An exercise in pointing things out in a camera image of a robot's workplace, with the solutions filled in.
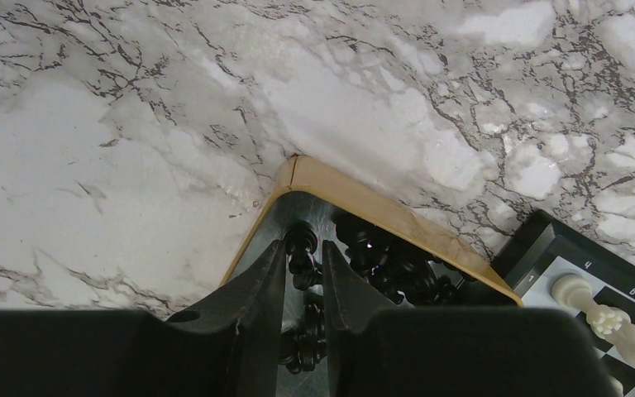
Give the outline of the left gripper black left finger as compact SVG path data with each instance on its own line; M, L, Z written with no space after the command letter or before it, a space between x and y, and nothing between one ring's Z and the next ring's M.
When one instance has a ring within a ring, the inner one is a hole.
M143 310L0 309L0 396L272 396L286 249L166 320Z

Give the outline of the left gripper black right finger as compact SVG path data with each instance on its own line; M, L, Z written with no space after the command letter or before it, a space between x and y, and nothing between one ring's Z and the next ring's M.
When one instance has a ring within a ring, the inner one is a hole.
M322 245L332 396L614 396L588 333L554 309L403 309Z

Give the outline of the black chess piece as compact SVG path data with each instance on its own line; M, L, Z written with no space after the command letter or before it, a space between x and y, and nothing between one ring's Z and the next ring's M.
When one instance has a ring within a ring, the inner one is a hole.
M322 265L314 260L318 237L310 223L299 220L284 234L288 256L288 270L295 289L305 291L322 283Z

